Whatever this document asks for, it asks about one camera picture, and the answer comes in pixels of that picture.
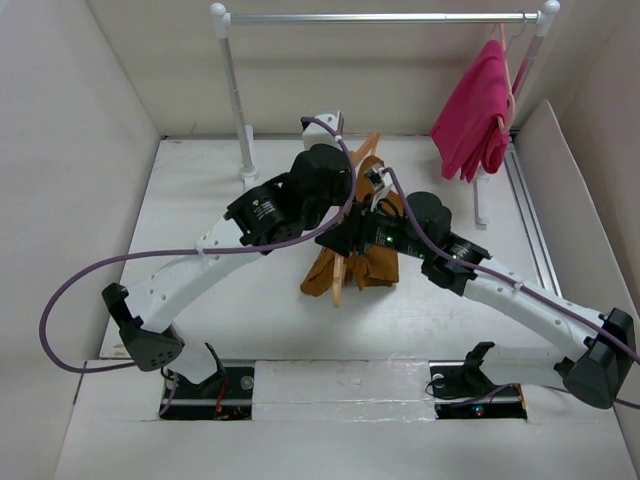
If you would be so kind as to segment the pink garment on hanger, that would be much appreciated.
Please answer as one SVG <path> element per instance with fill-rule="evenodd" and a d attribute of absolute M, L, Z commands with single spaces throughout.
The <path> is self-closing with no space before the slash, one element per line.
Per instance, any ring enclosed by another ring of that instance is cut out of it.
<path fill-rule="evenodd" d="M 478 169 L 496 173 L 509 143 L 507 124 L 503 49 L 492 39 L 465 72 L 429 133 L 440 154 L 441 175 L 470 182 Z"/>

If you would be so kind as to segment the silver and white clothes rack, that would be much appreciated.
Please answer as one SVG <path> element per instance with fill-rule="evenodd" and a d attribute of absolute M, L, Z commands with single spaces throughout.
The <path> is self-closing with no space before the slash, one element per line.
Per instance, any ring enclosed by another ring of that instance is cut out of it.
<path fill-rule="evenodd" d="M 237 14 L 231 13 L 220 2 L 210 7 L 215 34 L 219 42 L 226 76 L 231 108 L 236 124 L 236 133 L 241 152 L 240 178 L 246 189 L 254 186 L 258 169 L 254 161 L 254 130 L 246 122 L 242 108 L 240 89 L 237 82 L 230 44 L 230 29 L 233 26 L 259 25 L 330 25 L 330 24 L 492 24 L 498 29 L 501 39 L 505 38 L 504 26 L 509 23 L 533 24 L 535 33 L 522 59 L 517 75 L 510 78 L 509 69 L 503 67 L 508 88 L 510 119 L 515 119 L 516 101 L 526 78 L 535 62 L 540 47 L 548 35 L 561 9 L 558 1 L 546 1 L 536 12 L 513 13 L 304 13 L 304 14 Z"/>

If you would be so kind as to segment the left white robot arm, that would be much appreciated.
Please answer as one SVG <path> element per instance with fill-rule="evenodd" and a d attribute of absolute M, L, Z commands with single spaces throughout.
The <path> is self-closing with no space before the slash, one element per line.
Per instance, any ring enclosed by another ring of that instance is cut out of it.
<path fill-rule="evenodd" d="M 105 287 L 103 302 L 135 366 L 143 372 L 168 368 L 199 395 L 216 394 L 224 377 L 219 357 L 211 345 L 180 332 L 176 318 L 237 269 L 327 231 L 325 215 L 333 207 L 346 210 L 354 184 L 342 140 L 309 144 L 289 171 L 227 206 L 194 250 L 174 254 L 137 284 Z"/>

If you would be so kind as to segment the aluminium rail on right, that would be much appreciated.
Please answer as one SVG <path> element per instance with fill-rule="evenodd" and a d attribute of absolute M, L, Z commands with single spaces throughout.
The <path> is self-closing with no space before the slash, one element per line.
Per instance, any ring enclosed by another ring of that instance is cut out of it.
<path fill-rule="evenodd" d="M 561 296 L 561 287 L 552 263 L 551 255 L 546 245 L 533 199 L 526 184 L 516 147 L 513 143 L 510 143 L 507 148 L 504 167 L 524 226 L 535 266 L 537 281 L 546 290 Z"/>

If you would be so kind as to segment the pink clothes hanger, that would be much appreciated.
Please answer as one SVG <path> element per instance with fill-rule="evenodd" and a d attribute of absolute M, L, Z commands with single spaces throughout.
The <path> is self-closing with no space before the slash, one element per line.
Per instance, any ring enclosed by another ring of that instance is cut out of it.
<path fill-rule="evenodd" d="M 504 64 L 504 82 L 507 90 L 507 113 L 498 118 L 498 126 L 503 134 L 508 134 L 513 126 L 516 115 L 516 99 L 513 91 L 513 80 L 508 62 L 508 42 L 506 38 L 505 26 L 503 23 L 495 23 L 490 34 L 492 40 L 496 40 L 502 50 Z"/>

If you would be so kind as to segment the brown trousers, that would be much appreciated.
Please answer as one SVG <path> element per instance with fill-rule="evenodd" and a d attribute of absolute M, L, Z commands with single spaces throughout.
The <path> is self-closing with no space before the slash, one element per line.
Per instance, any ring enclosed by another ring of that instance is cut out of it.
<path fill-rule="evenodd" d="M 364 174 L 371 167 L 384 161 L 370 155 L 360 162 L 356 184 L 356 198 L 359 201 L 374 193 Z M 322 248 L 315 262 L 300 285 L 300 291 L 309 296 L 319 297 L 332 288 L 335 253 Z M 343 285 L 354 283 L 360 291 L 368 287 L 391 287 L 399 282 L 398 254 L 390 249 L 372 246 L 363 255 L 354 255 L 344 261 Z"/>

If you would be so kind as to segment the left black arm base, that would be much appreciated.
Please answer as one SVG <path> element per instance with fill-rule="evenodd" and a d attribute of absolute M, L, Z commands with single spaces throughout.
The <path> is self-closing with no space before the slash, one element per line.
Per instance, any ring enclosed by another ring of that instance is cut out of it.
<path fill-rule="evenodd" d="M 255 363 L 231 361 L 225 364 L 225 369 L 226 378 L 208 393 L 203 393 L 181 375 L 174 387 L 173 372 L 165 369 L 159 417 L 184 421 L 251 420 Z"/>

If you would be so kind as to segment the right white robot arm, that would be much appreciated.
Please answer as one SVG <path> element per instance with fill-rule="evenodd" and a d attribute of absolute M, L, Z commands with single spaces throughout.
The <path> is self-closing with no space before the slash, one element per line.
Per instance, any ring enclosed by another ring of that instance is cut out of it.
<path fill-rule="evenodd" d="M 436 195 L 415 192 L 407 202 L 396 215 L 367 196 L 316 242 L 343 256 L 382 247 L 417 258 L 433 284 L 501 312 L 551 345 L 512 349 L 481 341 L 462 360 L 436 361 L 435 397 L 471 399 L 528 383 L 562 388 L 592 407 L 614 405 L 633 364 L 629 314 L 617 308 L 603 314 L 517 280 L 486 249 L 452 232 L 451 211 Z"/>

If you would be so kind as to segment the wooden clothes hanger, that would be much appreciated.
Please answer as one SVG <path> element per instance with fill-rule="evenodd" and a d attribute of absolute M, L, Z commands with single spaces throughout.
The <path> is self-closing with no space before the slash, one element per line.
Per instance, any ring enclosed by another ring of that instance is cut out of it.
<path fill-rule="evenodd" d="M 359 165 L 367 156 L 376 154 L 380 137 L 380 133 L 373 133 L 364 141 L 357 151 L 352 153 L 352 164 L 356 170 L 359 170 Z M 334 308 L 341 306 L 345 274 L 345 258 L 335 254 L 331 284 L 332 305 Z"/>

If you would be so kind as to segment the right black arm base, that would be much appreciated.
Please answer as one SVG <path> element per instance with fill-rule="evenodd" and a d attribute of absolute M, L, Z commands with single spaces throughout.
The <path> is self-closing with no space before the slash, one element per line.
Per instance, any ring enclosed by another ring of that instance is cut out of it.
<path fill-rule="evenodd" d="M 480 342 L 463 360 L 429 362 L 425 393 L 434 400 L 437 420 L 527 420 L 519 384 L 494 384 L 481 371 L 494 342 Z"/>

